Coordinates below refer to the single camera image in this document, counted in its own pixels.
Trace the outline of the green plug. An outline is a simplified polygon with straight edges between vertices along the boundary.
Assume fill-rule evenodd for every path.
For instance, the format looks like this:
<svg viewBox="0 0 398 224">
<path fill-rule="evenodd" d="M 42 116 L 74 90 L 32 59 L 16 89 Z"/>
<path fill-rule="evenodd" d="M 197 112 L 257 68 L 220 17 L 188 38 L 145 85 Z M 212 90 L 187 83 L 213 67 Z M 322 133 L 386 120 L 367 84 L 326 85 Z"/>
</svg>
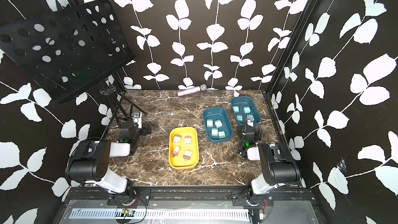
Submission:
<svg viewBox="0 0 398 224">
<path fill-rule="evenodd" d="M 214 121 L 214 125 L 216 126 L 216 128 L 220 128 L 223 126 L 222 121 L 221 120 L 215 120 Z"/>
<path fill-rule="evenodd" d="M 212 128 L 211 129 L 211 136 L 218 136 L 218 129 L 217 128 Z"/>
<path fill-rule="evenodd" d="M 251 122 L 254 122 L 254 117 L 253 117 L 253 115 L 247 115 L 247 120 L 248 120 L 248 121 L 251 121 Z"/>
<path fill-rule="evenodd" d="M 242 115 L 236 115 L 236 119 L 239 121 L 239 122 L 242 122 L 243 121 L 243 116 Z"/>
<path fill-rule="evenodd" d="M 233 111 L 234 111 L 235 113 L 238 113 L 238 112 L 239 112 L 239 106 L 234 105 L 234 106 L 233 106 Z"/>
<path fill-rule="evenodd" d="M 245 106 L 243 108 L 243 111 L 244 111 L 245 114 L 250 114 L 251 113 L 251 108 L 249 106 Z"/>
<path fill-rule="evenodd" d="M 212 119 L 207 119 L 206 126 L 212 128 L 214 126 L 214 121 Z"/>
<path fill-rule="evenodd" d="M 218 132 L 218 138 L 219 139 L 224 139 L 226 138 L 226 133 L 224 131 L 219 131 Z"/>
</svg>

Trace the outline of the teal storage tray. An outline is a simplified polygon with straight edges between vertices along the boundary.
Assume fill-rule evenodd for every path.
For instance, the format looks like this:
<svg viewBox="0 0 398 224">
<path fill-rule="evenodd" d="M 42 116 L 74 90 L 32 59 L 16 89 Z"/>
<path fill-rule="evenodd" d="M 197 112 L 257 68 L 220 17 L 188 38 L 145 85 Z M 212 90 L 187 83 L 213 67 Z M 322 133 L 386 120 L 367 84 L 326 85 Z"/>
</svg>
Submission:
<svg viewBox="0 0 398 224">
<path fill-rule="evenodd" d="M 231 100 L 231 108 L 237 126 L 242 127 L 247 122 L 247 117 L 254 119 L 254 125 L 261 122 L 261 116 L 252 98 L 248 96 L 238 96 Z"/>
<path fill-rule="evenodd" d="M 203 112 L 206 135 L 213 144 L 229 141 L 234 134 L 227 111 L 222 107 L 208 108 Z"/>
</svg>

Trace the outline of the pink plug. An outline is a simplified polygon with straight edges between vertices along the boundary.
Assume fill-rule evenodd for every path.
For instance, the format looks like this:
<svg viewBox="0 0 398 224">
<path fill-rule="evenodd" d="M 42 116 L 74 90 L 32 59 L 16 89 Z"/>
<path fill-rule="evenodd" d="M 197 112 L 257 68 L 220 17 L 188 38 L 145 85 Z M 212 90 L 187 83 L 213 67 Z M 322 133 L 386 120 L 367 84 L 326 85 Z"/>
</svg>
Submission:
<svg viewBox="0 0 398 224">
<path fill-rule="evenodd" d="M 184 144 L 185 145 L 191 145 L 192 143 L 192 137 L 191 136 L 185 136 L 184 137 Z"/>
<path fill-rule="evenodd" d="M 175 136 L 173 137 L 173 142 L 176 143 L 176 144 L 180 144 L 180 142 L 181 142 L 181 136 L 180 136 L 180 135 L 175 135 Z"/>
<path fill-rule="evenodd" d="M 172 156 L 176 157 L 180 153 L 180 146 L 176 146 L 172 151 Z"/>
<path fill-rule="evenodd" d="M 185 150 L 184 154 L 183 154 L 183 159 L 184 160 L 190 160 L 192 157 L 192 151 L 190 150 Z"/>
</svg>

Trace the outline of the yellow storage tray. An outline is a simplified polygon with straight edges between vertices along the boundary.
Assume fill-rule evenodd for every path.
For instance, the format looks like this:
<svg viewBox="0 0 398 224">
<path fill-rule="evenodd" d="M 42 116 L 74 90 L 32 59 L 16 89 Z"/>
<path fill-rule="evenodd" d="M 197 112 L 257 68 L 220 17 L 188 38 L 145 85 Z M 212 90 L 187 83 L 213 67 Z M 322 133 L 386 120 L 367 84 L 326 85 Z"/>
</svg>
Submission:
<svg viewBox="0 0 398 224">
<path fill-rule="evenodd" d="M 176 144 L 173 142 L 173 137 L 175 135 L 181 136 L 180 144 Z M 184 137 L 191 136 L 192 143 L 191 145 L 184 144 Z M 180 146 L 180 153 L 178 156 L 173 157 L 172 151 L 176 146 Z M 199 145 L 198 145 L 198 133 L 193 127 L 180 127 L 175 128 L 170 132 L 169 137 L 169 164 L 173 169 L 176 170 L 188 170 L 194 168 L 199 161 Z M 184 160 L 183 154 L 185 150 L 192 151 L 192 157 L 190 160 Z"/>
</svg>

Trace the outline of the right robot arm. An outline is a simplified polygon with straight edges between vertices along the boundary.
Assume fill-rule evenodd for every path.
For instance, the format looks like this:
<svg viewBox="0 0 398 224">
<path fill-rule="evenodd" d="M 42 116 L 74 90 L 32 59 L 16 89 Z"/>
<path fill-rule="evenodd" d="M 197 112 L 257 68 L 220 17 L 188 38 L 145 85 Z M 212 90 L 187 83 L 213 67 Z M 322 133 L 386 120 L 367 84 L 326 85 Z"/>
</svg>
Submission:
<svg viewBox="0 0 398 224">
<path fill-rule="evenodd" d="M 281 186 L 299 182 L 299 168 L 285 143 L 267 144 L 261 142 L 261 127 L 252 119 L 238 127 L 240 141 L 237 152 L 243 159 L 259 161 L 261 174 L 250 183 L 255 195 L 265 195 Z"/>
</svg>

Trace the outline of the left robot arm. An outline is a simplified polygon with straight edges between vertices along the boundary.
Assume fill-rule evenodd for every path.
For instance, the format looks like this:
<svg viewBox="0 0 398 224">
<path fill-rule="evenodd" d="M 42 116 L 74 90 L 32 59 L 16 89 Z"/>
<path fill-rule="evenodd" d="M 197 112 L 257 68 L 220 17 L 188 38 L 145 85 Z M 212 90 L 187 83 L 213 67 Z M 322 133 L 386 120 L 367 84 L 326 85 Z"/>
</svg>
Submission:
<svg viewBox="0 0 398 224">
<path fill-rule="evenodd" d="M 65 177 L 78 183 L 94 184 L 111 194 L 134 196 L 131 181 L 112 171 L 108 164 L 113 157 L 134 155 L 141 136 L 151 134 L 151 125 L 126 122 L 121 127 L 121 142 L 90 138 L 78 144 L 65 168 Z"/>
</svg>

